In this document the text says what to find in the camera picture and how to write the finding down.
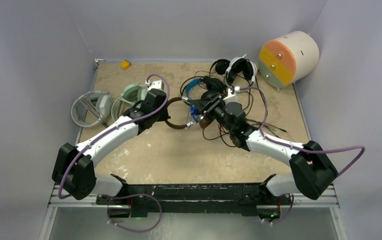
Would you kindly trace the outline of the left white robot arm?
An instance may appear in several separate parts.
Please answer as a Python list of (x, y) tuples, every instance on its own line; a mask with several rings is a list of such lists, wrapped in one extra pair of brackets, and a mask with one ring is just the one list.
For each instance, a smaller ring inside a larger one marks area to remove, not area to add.
[(138, 136), (155, 122), (169, 118), (169, 94), (151, 89), (140, 106), (128, 109), (111, 126), (77, 145), (65, 143), (58, 151), (52, 180), (59, 186), (58, 197), (82, 200), (90, 194), (106, 195), (120, 205), (128, 198), (124, 179), (114, 174), (97, 176), (95, 167), (112, 151)]

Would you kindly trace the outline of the white grey headphones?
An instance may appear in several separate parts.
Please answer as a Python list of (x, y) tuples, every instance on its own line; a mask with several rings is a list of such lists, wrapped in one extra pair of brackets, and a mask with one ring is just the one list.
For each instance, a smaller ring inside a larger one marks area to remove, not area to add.
[[(71, 106), (72, 120), (82, 128), (94, 128), (99, 125), (108, 127), (107, 117), (111, 113), (113, 99), (107, 90), (92, 90), (77, 98)], [(92, 116), (96, 118), (93, 123), (87, 123), (79, 118), (78, 109), (84, 107)]]

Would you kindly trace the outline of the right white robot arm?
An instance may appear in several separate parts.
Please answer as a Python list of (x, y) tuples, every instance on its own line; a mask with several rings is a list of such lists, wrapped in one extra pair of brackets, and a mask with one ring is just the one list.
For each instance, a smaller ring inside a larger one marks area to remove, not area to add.
[(235, 147), (264, 154), (290, 167), (291, 173), (274, 174), (262, 182), (259, 196), (267, 204), (281, 195), (294, 193), (317, 200), (339, 175), (317, 142), (285, 141), (261, 132), (247, 123), (246, 113), (238, 102), (225, 102), (217, 94), (195, 100), (193, 105), (204, 119), (217, 121)]

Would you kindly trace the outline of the mint green headphones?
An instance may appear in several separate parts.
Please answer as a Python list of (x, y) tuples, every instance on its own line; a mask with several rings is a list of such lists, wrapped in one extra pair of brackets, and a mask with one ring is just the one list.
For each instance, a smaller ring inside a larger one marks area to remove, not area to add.
[(127, 85), (120, 96), (115, 99), (111, 108), (111, 118), (113, 121), (120, 117), (120, 110), (123, 103), (134, 106), (138, 101), (145, 99), (148, 93), (148, 86), (144, 84), (131, 83)]

